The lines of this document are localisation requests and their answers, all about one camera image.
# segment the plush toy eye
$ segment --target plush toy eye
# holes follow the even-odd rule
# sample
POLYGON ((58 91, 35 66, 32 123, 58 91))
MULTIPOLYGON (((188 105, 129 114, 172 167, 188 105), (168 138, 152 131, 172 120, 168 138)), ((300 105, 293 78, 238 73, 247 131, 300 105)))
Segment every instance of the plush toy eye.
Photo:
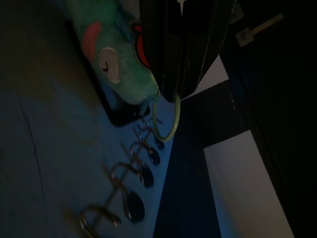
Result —
POLYGON ((103 75, 112 83, 120 82, 120 66, 117 51, 113 48, 103 48, 98 57, 99 68, 103 75))

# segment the stuffed animal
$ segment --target stuffed animal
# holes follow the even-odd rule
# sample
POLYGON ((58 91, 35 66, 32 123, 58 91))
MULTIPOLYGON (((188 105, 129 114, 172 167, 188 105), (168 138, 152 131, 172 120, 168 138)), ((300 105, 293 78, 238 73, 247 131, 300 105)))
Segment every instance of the stuffed animal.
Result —
POLYGON ((141 105, 158 86, 142 46, 141 25, 116 0, 65 0, 82 51, 100 84, 125 102, 141 105))

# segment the green plush toy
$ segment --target green plush toy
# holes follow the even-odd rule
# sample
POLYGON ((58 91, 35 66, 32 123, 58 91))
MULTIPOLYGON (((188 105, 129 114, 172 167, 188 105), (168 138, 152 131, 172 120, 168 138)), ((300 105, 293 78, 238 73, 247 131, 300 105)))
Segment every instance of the green plush toy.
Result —
POLYGON ((116 0, 65 0, 82 51, 101 84, 144 105, 158 86, 142 47, 141 26, 116 0))

